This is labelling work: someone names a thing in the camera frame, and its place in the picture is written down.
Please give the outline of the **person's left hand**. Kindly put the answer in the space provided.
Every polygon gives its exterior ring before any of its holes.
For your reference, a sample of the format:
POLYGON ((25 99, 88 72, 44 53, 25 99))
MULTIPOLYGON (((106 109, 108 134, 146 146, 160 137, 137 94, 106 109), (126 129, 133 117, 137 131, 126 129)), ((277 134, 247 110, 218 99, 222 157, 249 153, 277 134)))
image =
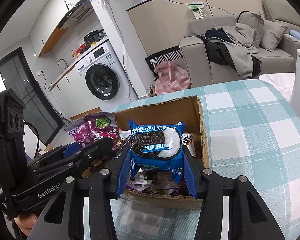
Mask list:
POLYGON ((14 219, 14 221, 20 229, 31 230, 37 219, 38 216, 34 213, 21 213, 14 219))

